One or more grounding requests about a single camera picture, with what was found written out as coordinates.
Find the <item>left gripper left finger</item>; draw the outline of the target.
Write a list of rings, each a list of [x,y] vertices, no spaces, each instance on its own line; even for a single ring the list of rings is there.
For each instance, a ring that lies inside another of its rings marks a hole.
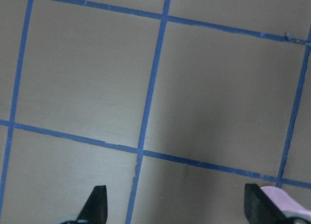
[[[108,217],[106,186],[95,186],[80,211],[78,224],[105,224]]]

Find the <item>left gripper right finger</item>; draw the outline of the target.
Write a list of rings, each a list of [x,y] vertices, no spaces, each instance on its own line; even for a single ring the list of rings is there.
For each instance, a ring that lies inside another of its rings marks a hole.
[[[244,214],[249,224],[291,224],[257,184],[244,186]]]

